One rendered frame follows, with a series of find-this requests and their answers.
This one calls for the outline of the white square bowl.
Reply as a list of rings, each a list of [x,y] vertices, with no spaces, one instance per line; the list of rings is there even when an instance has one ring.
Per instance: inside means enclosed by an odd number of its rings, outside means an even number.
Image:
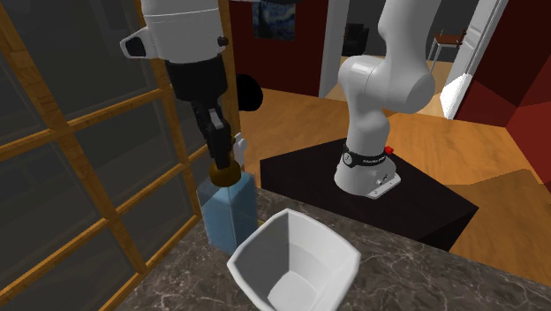
[[[327,225],[285,209],[252,233],[227,267],[260,311],[337,311],[360,256]]]

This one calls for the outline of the blue wall picture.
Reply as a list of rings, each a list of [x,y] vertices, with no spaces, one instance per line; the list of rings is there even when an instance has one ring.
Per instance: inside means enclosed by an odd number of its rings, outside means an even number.
[[[260,0],[252,4],[252,15],[255,38],[290,42],[295,39],[295,4]]]

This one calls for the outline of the white door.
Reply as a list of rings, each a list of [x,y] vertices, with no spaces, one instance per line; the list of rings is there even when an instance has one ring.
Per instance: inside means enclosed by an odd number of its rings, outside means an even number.
[[[453,119],[509,0],[479,0],[440,93],[443,115]]]

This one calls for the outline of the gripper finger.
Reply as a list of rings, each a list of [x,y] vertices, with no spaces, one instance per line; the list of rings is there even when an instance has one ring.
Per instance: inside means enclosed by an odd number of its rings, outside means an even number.
[[[193,114],[196,119],[197,126],[203,137],[208,137],[208,110],[200,102],[191,102]]]
[[[206,129],[206,141],[211,157],[215,160],[218,170],[230,166],[230,152],[232,150],[232,138],[230,125],[223,117],[219,107],[208,109]]]

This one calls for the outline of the blue bottle with brown cap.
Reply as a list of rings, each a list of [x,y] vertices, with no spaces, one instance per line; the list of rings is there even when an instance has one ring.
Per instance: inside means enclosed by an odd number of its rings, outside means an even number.
[[[255,175],[240,173],[235,185],[216,186],[208,176],[197,189],[209,244],[229,256],[259,227]]]

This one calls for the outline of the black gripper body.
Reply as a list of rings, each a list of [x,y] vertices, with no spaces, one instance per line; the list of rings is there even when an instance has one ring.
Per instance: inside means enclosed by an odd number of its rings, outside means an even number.
[[[165,66],[175,96],[181,101],[217,100],[228,88],[223,57],[176,64],[166,60]]]

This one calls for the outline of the dark robot stand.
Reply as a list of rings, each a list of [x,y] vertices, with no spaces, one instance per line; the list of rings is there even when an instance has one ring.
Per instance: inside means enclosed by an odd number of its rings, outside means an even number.
[[[261,187],[320,209],[448,251],[478,207],[392,154],[400,183],[377,199],[334,181],[345,139],[260,160]]]

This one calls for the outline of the wooden table with white legs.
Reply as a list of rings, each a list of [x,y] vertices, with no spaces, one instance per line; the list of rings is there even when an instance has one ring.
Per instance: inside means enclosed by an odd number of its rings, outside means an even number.
[[[463,29],[461,34],[444,34],[440,32],[434,35],[431,49],[428,53],[427,60],[431,60],[430,72],[434,70],[435,64],[438,61],[439,55],[443,48],[458,49],[466,36],[467,29]]]

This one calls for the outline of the wooden framed window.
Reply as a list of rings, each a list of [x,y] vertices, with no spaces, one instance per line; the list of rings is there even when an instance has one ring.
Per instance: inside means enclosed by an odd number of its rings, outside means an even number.
[[[176,244],[200,222],[200,203],[196,194],[197,187],[192,175],[191,164],[200,156],[205,155],[208,148],[207,146],[201,146],[193,153],[187,152],[181,127],[176,117],[176,106],[169,97],[168,74],[162,68],[162,63],[159,60],[155,60],[152,63],[155,79],[160,85],[158,88],[106,108],[95,110],[82,117],[67,120],[59,109],[56,100],[2,4],[0,4],[0,53],[5,57],[8,65],[14,71],[30,101],[46,125],[42,131],[29,134],[0,146],[0,161],[12,159],[14,156],[50,142],[57,143],[69,161],[72,171],[77,175],[80,183],[85,187],[87,194],[101,214],[97,222],[0,290],[0,307],[12,301],[18,294],[43,277],[47,272],[54,269],[70,254],[83,247],[94,236],[104,230],[110,230],[135,270],[134,275],[98,310],[115,311]],[[115,207],[74,134],[91,125],[126,113],[154,100],[161,100],[165,109],[170,134],[177,151],[177,165],[164,172],[159,178],[141,189],[123,204]],[[186,191],[190,196],[193,214],[149,260],[144,260],[125,228],[121,217],[177,175],[183,176],[185,180]]]

